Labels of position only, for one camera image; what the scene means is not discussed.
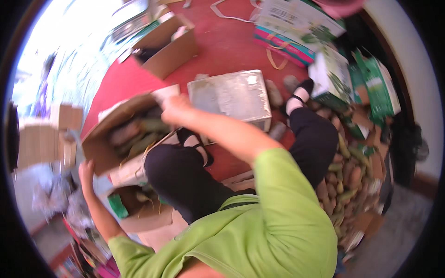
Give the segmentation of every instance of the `silver box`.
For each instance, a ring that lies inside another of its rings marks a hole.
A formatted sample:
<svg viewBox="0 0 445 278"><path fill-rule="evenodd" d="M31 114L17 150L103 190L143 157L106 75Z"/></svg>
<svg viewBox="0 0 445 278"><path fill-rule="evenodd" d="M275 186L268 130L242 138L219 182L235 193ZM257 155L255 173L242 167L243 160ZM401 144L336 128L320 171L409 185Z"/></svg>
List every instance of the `silver box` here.
<svg viewBox="0 0 445 278"><path fill-rule="evenodd" d="M259 69L195 80L187 88L190 101L200 110L252 123L265 132L271 127L271 108Z"/></svg>

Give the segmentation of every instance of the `light green t-shirt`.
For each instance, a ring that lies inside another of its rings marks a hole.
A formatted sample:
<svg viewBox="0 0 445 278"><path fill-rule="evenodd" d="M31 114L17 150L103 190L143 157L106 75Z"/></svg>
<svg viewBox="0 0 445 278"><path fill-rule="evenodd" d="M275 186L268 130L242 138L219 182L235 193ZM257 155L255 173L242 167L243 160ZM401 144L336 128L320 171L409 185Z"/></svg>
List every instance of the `light green t-shirt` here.
<svg viewBox="0 0 445 278"><path fill-rule="evenodd" d="M337 236L317 196L290 153L269 149L255 160L259 201L207 215L158 253L126 237L109 240L123 278L174 278L195 257L225 277L332 278Z"/></svg>

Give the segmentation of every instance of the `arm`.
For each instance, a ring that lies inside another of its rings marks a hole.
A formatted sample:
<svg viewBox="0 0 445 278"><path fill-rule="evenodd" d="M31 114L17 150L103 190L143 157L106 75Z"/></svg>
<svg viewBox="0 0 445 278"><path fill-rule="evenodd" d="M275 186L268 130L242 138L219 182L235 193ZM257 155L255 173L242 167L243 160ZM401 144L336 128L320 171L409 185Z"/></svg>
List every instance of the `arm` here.
<svg viewBox="0 0 445 278"><path fill-rule="evenodd" d="M251 166L263 151L284 149L283 145L251 124L193 108L184 95L170 97L162 106L164 122L206 135Z"/></svg>
<svg viewBox="0 0 445 278"><path fill-rule="evenodd" d="M105 242L116 236L125 236L127 234L119 226L111 213L104 207L102 202L94 193L93 189L93 161L84 161L79 166L79 177L82 184L82 192L91 213L91 218L96 225L97 230L104 238Z"/></svg>

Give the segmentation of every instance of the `shoe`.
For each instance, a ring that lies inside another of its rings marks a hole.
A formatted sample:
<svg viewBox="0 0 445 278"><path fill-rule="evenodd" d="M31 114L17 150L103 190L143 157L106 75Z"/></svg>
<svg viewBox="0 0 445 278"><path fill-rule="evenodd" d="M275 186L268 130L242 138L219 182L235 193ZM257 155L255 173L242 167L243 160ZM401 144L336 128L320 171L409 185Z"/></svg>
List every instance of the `shoe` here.
<svg viewBox="0 0 445 278"><path fill-rule="evenodd" d="M307 91L307 93L309 94L309 97L311 97L312 91L314 90L314 81L311 78L306 79L305 81L301 82L297 86L297 88L294 90L294 92L300 87L305 89ZM289 117L289 115L286 114L286 105L287 105L287 102L289 101L289 99L291 99L291 98L296 98L297 100L301 101L302 104L304 104L304 101L299 96L296 96L292 93L291 97L288 98L283 103L283 105L279 107L279 111L286 117Z"/></svg>
<svg viewBox="0 0 445 278"><path fill-rule="evenodd" d="M177 132L176 135L178 136L178 140L179 143L181 144L181 146L184 146L185 141L190 137L190 136L196 136L197 140L198 140L198 144L194 145L192 148L196 149L197 147L203 147L204 148L204 144L201 142L201 139L199 138L199 136L197 136L193 131L186 129L186 128L180 128ZM209 167L213 164L214 162L214 158L213 156L206 150L206 148L204 148L204 150L206 151L207 154L207 163L204 165L204 167Z"/></svg>

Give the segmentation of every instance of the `red carpet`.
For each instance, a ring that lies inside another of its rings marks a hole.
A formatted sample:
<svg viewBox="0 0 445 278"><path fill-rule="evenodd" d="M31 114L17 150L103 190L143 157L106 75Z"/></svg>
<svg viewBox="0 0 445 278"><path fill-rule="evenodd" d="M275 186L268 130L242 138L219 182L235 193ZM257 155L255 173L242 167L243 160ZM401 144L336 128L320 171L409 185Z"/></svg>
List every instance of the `red carpet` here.
<svg viewBox="0 0 445 278"><path fill-rule="evenodd" d="M196 74L204 73L210 76L232 73L240 70L260 69L264 79L273 80L283 95L286 95L282 80L287 74L295 75L299 80L307 78L307 71L289 62L283 70L272 67L266 56L265 48L253 43L253 23L220 18L210 5L216 0L193 0L189 9L183 9L184 2L170 4L169 8L176 14L182 13L195 25L195 35L200 54L186 62L164 81L140 68L131 57L122 64L114 62L106 73L96 96L91 104L81 133L83 138L97 124L100 111L113 106L134 95L148 90L156 90L171 84L180 84L181 93L187 93L187 82ZM248 0L227 0L218 5L226 16L248 19L253 11ZM281 56L272 54L277 65L283 60ZM284 118L276 111L274 121ZM281 141L286 147L293 142L293 135L288 132ZM209 171L216 180L223 180L246 172L250 167L238 160L218 145L211 145L208 150L214 155L215 163Z"/></svg>

